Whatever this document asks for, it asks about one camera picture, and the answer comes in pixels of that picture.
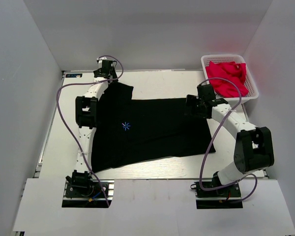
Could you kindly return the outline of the black t shirt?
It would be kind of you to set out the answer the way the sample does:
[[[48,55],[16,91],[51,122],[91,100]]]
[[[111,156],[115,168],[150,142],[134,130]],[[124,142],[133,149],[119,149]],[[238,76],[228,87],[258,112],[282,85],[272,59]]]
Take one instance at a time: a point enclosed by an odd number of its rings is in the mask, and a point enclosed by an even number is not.
[[[211,141],[207,120],[186,115],[185,98],[134,100],[133,89],[113,83],[99,99],[93,172],[206,152]]]

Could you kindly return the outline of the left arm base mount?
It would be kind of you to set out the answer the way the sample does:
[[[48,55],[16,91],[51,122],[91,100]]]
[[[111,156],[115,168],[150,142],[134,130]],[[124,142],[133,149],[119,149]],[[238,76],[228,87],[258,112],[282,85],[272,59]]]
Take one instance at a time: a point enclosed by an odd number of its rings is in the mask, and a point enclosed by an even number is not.
[[[114,194],[114,181],[98,182],[88,172],[74,171],[66,176],[63,208],[108,208]]]

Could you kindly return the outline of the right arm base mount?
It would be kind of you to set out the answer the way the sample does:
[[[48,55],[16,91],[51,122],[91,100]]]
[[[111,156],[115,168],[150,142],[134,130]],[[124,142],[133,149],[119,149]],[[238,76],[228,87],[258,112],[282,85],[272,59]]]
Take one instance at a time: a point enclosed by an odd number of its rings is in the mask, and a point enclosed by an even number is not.
[[[243,208],[238,183],[218,190],[204,191],[197,181],[190,185],[190,189],[195,191],[197,209]]]

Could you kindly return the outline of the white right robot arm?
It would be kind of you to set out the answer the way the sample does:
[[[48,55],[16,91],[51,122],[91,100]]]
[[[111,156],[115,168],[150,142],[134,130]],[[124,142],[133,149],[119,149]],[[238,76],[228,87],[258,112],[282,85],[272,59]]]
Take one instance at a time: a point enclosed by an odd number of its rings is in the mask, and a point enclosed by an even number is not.
[[[233,161],[213,175],[210,187],[204,187],[203,181],[199,181],[201,190],[224,196],[231,185],[255,171],[273,166],[271,131],[245,121],[236,113],[236,106],[231,106],[224,98],[216,98],[211,84],[202,82],[197,86],[197,91],[196,96],[188,95],[186,98],[187,113],[218,122],[213,139],[221,128],[225,128],[235,139]]]

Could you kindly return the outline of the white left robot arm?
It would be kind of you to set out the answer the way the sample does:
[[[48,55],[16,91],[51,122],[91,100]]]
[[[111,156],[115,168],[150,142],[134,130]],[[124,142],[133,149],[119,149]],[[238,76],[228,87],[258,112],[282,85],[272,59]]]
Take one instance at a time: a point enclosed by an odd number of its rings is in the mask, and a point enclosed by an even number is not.
[[[116,66],[118,60],[111,56],[97,58],[98,69],[95,70],[93,84],[87,92],[75,99],[75,120],[78,125],[79,146],[75,170],[88,172],[91,168],[91,151],[93,137],[97,127],[97,107],[100,97],[109,84],[117,82]]]

